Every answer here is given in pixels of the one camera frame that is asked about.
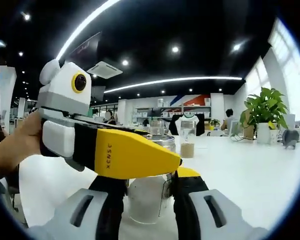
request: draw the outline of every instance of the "window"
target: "window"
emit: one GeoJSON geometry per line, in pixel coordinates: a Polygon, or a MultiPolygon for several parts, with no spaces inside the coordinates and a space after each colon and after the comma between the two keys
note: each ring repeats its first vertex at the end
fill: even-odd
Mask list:
{"type": "Polygon", "coordinates": [[[261,57],[245,78],[247,94],[259,95],[262,88],[271,88],[265,64],[261,57]]]}
{"type": "Polygon", "coordinates": [[[300,52],[284,24],[277,19],[269,38],[284,77],[289,112],[300,121],[300,52]]]}

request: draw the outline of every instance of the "potted plant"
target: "potted plant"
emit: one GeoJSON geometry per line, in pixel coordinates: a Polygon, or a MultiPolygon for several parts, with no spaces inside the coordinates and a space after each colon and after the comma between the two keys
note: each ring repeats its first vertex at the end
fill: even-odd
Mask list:
{"type": "Polygon", "coordinates": [[[284,105],[278,90],[271,88],[261,88],[260,96],[250,94],[244,105],[248,108],[250,114],[246,119],[246,111],[243,111],[240,116],[240,123],[244,122],[249,126],[256,126],[257,142],[267,144],[270,141],[269,123],[276,124],[279,129],[280,126],[288,128],[283,114],[287,113],[287,106],[284,105]]]}
{"type": "Polygon", "coordinates": [[[212,119],[210,121],[210,125],[214,126],[214,128],[216,128],[217,125],[220,125],[220,121],[218,119],[212,119]]]}

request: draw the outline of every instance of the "white flower pot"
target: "white flower pot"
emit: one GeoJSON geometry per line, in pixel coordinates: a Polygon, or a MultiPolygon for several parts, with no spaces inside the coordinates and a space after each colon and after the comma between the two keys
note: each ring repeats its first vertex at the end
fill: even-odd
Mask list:
{"type": "Polygon", "coordinates": [[[256,134],[256,142],[258,144],[269,144],[270,129],[267,122],[257,124],[256,134]]]}
{"type": "Polygon", "coordinates": [[[278,129],[270,130],[270,141],[269,141],[270,144],[278,143],[278,134],[279,134],[278,129]]]}

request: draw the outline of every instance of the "hand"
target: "hand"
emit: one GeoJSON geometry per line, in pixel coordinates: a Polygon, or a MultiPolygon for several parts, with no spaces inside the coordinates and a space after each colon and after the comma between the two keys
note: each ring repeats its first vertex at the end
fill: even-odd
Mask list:
{"type": "Polygon", "coordinates": [[[41,117],[31,113],[0,143],[0,170],[9,172],[25,158],[40,154],[41,117]]]}

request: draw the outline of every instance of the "green leaves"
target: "green leaves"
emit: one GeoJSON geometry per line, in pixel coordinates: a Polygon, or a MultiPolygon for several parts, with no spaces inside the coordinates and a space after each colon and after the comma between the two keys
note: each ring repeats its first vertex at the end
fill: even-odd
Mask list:
{"type": "Polygon", "coordinates": [[[281,99],[283,96],[275,88],[261,88],[260,96],[250,94],[244,105],[250,111],[249,119],[246,119],[245,111],[240,116],[240,123],[243,125],[246,121],[248,125],[256,125],[258,123],[277,123],[278,127],[287,128],[287,123],[283,114],[287,113],[287,106],[283,104],[281,99]]]}

